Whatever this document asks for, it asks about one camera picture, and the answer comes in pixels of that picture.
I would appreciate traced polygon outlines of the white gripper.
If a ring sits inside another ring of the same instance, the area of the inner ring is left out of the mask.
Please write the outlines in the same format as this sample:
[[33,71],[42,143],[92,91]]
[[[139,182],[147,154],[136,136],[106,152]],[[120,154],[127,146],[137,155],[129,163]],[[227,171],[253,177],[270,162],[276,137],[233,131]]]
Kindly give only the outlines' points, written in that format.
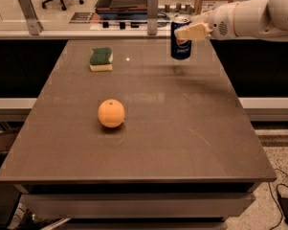
[[196,14],[190,18],[192,24],[176,29],[174,34],[179,40],[204,40],[209,36],[217,40],[235,39],[236,6],[237,3],[227,3],[213,11]]

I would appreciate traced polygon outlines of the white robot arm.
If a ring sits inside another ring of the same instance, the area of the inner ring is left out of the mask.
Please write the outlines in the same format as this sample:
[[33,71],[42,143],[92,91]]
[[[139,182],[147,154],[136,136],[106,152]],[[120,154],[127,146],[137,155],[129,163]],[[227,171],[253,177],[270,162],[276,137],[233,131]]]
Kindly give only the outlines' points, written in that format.
[[186,40],[255,38],[288,42],[288,0],[227,3],[193,16],[189,25],[174,34]]

